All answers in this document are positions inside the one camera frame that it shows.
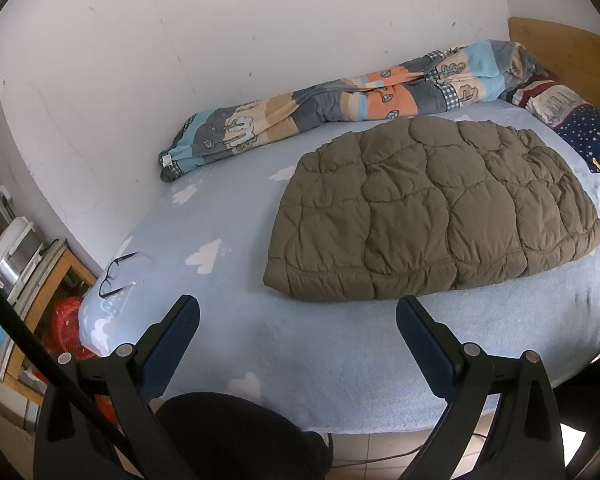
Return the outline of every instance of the electric cord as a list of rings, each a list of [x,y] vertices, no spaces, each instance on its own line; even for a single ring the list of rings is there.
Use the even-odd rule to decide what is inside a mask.
[[[483,438],[484,440],[487,440],[487,437],[481,433],[472,433],[472,436],[479,436],[481,438]],[[361,460],[359,462],[351,462],[349,464],[339,464],[339,465],[334,465],[331,467],[331,469],[336,469],[336,468],[341,468],[341,467],[351,467],[354,465],[365,465],[365,464],[373,464],[375,462],[384,462],[385,460],[392,460],[394,458],[401,458],[403,456],[409,456],[412,455],[414,453],[419,452],[422,448],[423,448],[424,444],[421,444],[420,446],[412,449],[411,451],[408,451],[406,453],[400,453],[398,455],[391,455],[391,456],[383,456],[382,458],[373,458],[371,460]]]

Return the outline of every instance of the eyeglasses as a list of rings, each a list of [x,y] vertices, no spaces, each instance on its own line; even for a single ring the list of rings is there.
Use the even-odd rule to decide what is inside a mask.
[[[110,298],[111,296],[114,296],[115,294],[122,292],[126,288],[130,288],[135,285],[135,283],[129,283],[128,285],[121,286],[120,288],[116,288],[115,290],[110,290],[109,292],[102,291],[103,288],[106,290],[106,288],[112,287],[111,283],[112,283],[112,280],[115,280],[116,276],[118,275],[118,269],[120,268],[120,263],[124,262],[125,260],[128,260],[129,258],[132,258],[133,256],[136,256],[136,254],[138,254],[137,251],[135,253],[125,254],[124,256],[120,256],[119,258],[114,259],[109,264],[109,267],[107,267],[107,275],[105,276],[104,280],[102,280],[102,282],[100,283],[100,289],[98,290],[98,295],[103,300],[106,300],[107,298]]]

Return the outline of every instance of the star-patterned pillow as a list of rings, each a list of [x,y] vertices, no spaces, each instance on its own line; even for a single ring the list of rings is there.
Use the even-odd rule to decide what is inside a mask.
[[[529,110],[600,173],[600,110],[550,76],[533,76],[500,96]]]

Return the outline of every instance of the blue gripper pad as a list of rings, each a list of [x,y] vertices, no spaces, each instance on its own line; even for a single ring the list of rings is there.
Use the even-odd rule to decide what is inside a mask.
[[[196,298],[181,296],[178,300],[178,303],[180,302],[184,302],[182,309],[171,320],[169,327],[144,362],[139,395],[145,404],[164,393],[200,325],[200,306]],[[165,316],[163,323],[169,321],[169,316],[170,313]]]
[[[411,306],[408,298],[398,301],[395,320],[432,393],[447,402],[453,401],[456,396],[453,363]]]

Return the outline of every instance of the rice cooker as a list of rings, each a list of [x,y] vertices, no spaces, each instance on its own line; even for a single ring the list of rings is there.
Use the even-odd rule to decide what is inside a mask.
[[[14,304],[44,252],[33,222],[18,216],[0,235],[0,290]]]

